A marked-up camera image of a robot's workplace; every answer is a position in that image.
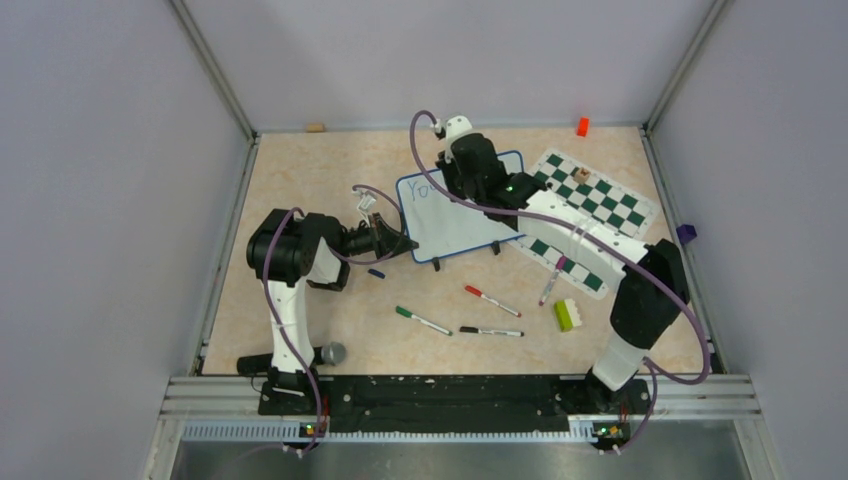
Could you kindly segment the green marker pen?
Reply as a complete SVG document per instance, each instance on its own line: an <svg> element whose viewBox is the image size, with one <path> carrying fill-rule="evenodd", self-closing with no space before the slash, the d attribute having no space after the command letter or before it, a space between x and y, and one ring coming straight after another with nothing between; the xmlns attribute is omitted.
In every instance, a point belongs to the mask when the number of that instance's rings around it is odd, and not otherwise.
<svg viewBox="0 0 848 480"><path fill-rule="evenodd" d="M426 327L428 327L432 330L435 330L435 331L437 331L437 332L439 332L443 335L446 335L446 336L452 336L453 335L453 332L451 330L449 330L449 329L447 329L447 328L445 328L441 325L438 325L435 322L427 320L426 318L421 317L420 315L417 315L417 314L415 314L415 313L413 313L413 312L411 312L411 311L409 311L409 310L407 310L407 309L405 309L401 306L396 306L395 312L397 314L405 317L405 318L417 321L418 323L420 323L420 324L422 324L422 325L424 325L424 326L426 326Z"/></svg>

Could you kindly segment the purple block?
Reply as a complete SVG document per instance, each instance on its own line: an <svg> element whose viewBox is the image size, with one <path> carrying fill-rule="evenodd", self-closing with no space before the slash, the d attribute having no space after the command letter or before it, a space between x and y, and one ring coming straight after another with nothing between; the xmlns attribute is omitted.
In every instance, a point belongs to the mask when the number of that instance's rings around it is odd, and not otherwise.
<svg viewBox="0 0 848 480"><path fill-rule="evenodd" d="M691 224L682 224L676 229L677 238L682 246L686 246L698 237L696 227Z"/></svg>

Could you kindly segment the green white chessboard mat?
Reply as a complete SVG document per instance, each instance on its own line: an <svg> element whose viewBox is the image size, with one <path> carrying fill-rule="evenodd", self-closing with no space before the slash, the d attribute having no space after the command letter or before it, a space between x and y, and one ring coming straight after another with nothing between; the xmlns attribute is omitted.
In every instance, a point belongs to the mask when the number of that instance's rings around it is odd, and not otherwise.
<svg viewBox="0 0 848 480"><path fill-rule="evenodd" d="M603 172L590 170L588 180L580 184L574 174L581 169L589 170L589 167L563 152L548 149L525 171L552 187L561 203L619 234L642 239L662 213L660 205ZM509 243L548 270L561 257L550 245L533 237L519 237ZM601 278L586 266L568 259L562 268L560 277L591 298L600 300L609 292Z"/></svg>

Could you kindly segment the orange red block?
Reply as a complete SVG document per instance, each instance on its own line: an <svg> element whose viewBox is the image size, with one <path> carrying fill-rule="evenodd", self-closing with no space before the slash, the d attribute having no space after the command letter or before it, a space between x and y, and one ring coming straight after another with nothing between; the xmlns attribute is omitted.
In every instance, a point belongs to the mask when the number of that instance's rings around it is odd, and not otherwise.
<svg viewBox="0 0 848 480"><path fill-rule="evenodd" d="M581 117L578 121L576 135L579 137L585 137L588 134L590 128L590 119L588 117Z"/></svg>

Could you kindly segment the lime green toy brick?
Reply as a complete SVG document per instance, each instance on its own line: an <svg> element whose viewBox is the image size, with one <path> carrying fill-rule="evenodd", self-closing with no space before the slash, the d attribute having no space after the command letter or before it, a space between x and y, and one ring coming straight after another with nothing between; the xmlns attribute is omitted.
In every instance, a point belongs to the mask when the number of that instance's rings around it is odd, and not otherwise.
<svg viewBox="0 0 848 480"><path fill-rule="evenodd" d="M578 307L573 299L559 300L553 307L555 319L559 330L563 333L569 332L582 325Z"/></svg>

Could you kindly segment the black marker pen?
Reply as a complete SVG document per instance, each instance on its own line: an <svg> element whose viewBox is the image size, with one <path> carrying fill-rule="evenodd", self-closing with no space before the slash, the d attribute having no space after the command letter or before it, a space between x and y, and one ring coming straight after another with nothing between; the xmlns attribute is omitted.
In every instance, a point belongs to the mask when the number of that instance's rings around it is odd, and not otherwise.
<svg viewBox="0 0 848 480"><path fill-rule="evenodd" d="M461 333L467 334L480 334L480 335L495 335L495 336L506 336L506 337L523 337L525 334L522 331L517 330L504 330L504 329L489 329L489 328L480 328L473 326L461 326L459 328Z"/></svg>

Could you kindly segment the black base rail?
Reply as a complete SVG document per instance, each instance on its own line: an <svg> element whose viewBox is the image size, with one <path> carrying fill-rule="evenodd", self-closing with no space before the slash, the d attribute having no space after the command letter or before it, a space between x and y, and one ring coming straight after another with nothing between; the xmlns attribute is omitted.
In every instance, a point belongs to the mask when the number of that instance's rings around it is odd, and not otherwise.
<svg viewBox="0 0 848 480"><path fill-rule="evenodd" d="M565 432L579 415L644 414L648 386L621 390L582 376L341 375L322 377L319 392L291 395L264 384L264 416L322 413L332 433L500 434Z"/></svg>

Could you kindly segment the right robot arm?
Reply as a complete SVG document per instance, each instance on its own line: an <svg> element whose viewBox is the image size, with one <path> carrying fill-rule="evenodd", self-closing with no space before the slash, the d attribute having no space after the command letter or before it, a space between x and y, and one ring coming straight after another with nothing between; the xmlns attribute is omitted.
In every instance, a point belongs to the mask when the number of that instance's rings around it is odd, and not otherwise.
<svg viewBox="0 0 848 480"><path fill-rule="evenodd" d="M507 172L492 141L479 132L440 137L444 149L436 165L453 200L544 242L614 293L613 333L586 385L594 409L614 411L626 400L626 384L689 303L679 249L667 240L648 244L611 230L542 180Z"/></svg>

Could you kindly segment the blue framed whiteboard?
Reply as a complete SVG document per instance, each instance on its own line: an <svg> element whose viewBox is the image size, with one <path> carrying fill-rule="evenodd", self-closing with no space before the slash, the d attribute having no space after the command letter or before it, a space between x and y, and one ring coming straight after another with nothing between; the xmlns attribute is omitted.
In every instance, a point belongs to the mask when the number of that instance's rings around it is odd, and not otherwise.
<svg viewBox="0 0 848 480"><path fill-rule="evenodd" d="M429 264L521 236L479 211L451 202L421 173L399 178L395 189L408 236L418 244L411 252L417 264Z"/></svg>

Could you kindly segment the red marker pen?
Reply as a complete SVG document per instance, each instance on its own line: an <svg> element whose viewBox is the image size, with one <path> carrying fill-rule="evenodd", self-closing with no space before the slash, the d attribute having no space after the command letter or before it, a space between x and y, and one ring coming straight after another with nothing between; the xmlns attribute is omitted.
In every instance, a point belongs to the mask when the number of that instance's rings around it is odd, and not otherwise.
<svg viewBox="0 0 848 480"><path fill-rule="evenodd" d="M476 288L472 285L466 285L464 287L464 290L467 291L468 293L471 293L472 295L475 295L475 296L495 305L496 307L508 312L510 315L512 315L514 317L517 317L517 318L522 317L522 314L518 310L506 305L505 303L495 299L494 297L489 296L488 294L484 293L482 290L480 290L480 289L478 289L478 288Z"/></svg>

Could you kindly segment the small wooden cylinder piece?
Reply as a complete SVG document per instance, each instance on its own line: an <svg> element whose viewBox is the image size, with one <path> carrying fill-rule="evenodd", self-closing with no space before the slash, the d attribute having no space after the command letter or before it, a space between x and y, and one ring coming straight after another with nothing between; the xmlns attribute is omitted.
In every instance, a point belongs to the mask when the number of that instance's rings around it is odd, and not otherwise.
<svg viewBox="0 0 848 480"><path fill-rule="evenodd" d="M586 184L591 176L591 171L585 168L579 168L574 172L573 178L578 184Z"/></svg>

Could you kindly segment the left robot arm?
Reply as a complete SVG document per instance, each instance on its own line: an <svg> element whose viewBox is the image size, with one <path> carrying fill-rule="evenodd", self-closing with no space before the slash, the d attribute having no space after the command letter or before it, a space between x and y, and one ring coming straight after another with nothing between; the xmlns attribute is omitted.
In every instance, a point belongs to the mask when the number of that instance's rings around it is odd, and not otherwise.
<svg viewBox="0 0 848 480"><path fill-rule="evenodd" d="M380 214L349 229L334 217L274 209L248 240L246 261L262 282L271 312L273 352L263 370L274 391L297 413L319 404L321 393L308 334L306 289L339 292L347 284L351 257L373 253L378 260L411 252L419 243Z"/></svg>

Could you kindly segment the small wooden block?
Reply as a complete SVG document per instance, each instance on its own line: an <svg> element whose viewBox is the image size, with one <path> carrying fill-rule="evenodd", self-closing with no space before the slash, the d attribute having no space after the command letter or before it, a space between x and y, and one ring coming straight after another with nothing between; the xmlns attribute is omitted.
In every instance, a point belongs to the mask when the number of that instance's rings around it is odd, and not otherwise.
<svg viewBox="0 0 848 480"><path fill-rule="evenodd" d="M322 133L326 131L326 126L323 123L310 123L305 127L308 133Z"/></svg>

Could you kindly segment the purple marker pen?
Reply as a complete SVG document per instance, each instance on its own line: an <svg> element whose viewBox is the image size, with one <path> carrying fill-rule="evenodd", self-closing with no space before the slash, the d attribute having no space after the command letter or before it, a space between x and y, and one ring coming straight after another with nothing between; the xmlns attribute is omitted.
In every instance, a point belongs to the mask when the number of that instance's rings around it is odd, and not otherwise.
<svg viewBox="0 0 848 480"><path fill-rule="evenodd" d="M561 256L558 259L558 261L556 262L554 269L552 270L551 275L549 277L549 280L546 283L546 285L545 285L545 287L544 287L544 289L543 289L543 291L540 295L540 298L537 302L537 304L539 306L545 305L547 299L549 298L549 296L550 296L550 294L551 294L551 292L552 292L552 290L553 290L553 288L556 284L556 281L557 281L560 273L563 270L563 267L565 266L566 261L567 261L567 258L565 256Z"/></svg>

